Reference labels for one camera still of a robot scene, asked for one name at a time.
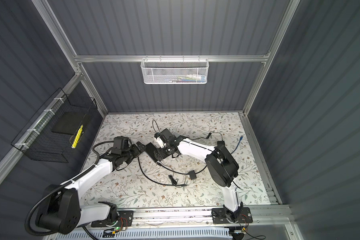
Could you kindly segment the small black power adapter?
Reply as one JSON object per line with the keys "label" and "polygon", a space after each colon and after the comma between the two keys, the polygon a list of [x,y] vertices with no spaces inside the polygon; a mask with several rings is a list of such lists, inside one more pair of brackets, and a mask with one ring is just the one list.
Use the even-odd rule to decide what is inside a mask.
{"label": "small black power adapter", "polygon": [[194,170],[189,171],[188,175],[189,175],[191,180],[195,180],[197,178],[196,172]]}

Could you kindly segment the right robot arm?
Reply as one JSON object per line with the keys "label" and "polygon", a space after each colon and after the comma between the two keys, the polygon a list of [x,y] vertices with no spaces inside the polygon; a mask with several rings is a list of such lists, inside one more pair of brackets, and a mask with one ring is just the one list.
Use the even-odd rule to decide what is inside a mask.
{"label": "right robot arm", "polygon": [[239,201],[236,180],[239,165],[226,148],[224,141],[218,141],[215,147],[197,143],[185,136],[174,135],[168,129],[155,133],[159,148],[152,152],[152,158],[162,161],[173,154],[186,155],[204,162],[212,180],[222,188],[224,211],[227,220],[236,223],[244,207]]}

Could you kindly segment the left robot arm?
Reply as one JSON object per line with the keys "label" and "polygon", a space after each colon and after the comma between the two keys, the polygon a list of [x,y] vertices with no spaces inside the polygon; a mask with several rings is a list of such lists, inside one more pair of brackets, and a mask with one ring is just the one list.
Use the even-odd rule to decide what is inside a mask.
{"label": "left robot arm", "polygon": [[112,143],[114,145],[104,154],[95,152],[96,161],[86,170],[60,185],[50,185],[45,189],[43,198],[26,216],[24,225],[28,234],[69,234],[77,227],[96,221],[105,221],[110,227],[123,224],[115,204],[102,201],[85,207],[80,203],[81,197],[94,184],[119,170],[122,163],[130,164],[146,150],[145,145],[140,142],[133,144],[127,137],[115,137]]}

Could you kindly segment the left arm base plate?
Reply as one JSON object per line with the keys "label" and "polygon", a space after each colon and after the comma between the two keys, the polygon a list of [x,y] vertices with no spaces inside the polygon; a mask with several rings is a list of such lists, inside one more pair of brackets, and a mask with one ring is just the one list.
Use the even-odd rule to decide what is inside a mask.
{"label": "left arm base plate", "polygon": [[131,227],[134,219],[134,211],[118,211],[116,220],[102,220],[91,223],[92,228],[127,228]]}

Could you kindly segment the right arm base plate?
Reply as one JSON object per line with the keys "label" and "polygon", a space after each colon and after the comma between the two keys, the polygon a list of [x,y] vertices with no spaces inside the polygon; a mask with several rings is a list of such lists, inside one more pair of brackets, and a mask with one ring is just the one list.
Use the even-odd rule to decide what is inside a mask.
{"label": "right arm base plate", "polygon": [[251,211],[247,207],[239,207],[235,212],[232,212],[226,208],[213,208],[211,213],[212,213],[213,223],[216,225],[253,223]]}

